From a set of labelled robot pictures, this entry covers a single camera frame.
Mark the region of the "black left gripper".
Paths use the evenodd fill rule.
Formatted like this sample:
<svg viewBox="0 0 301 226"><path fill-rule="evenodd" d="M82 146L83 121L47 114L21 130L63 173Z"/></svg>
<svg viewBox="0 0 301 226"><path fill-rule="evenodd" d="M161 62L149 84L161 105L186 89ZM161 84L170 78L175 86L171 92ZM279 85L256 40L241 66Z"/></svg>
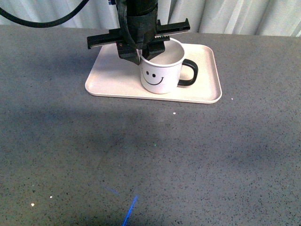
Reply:
<svg viewBox="0 0 301 226"><path fill-rule="evenodd" d="M120 28L111 29L107 34L87 37L87 47L91 49L116 42L120 59L140 65L140 57L136 49L146 45L143 57L151 60L165 51L164 41L153 41L155 37L189 30L190 23L187 18L183 22L162 25L157 19L157 13L153 11L144 16L128 16Z"/></svg>

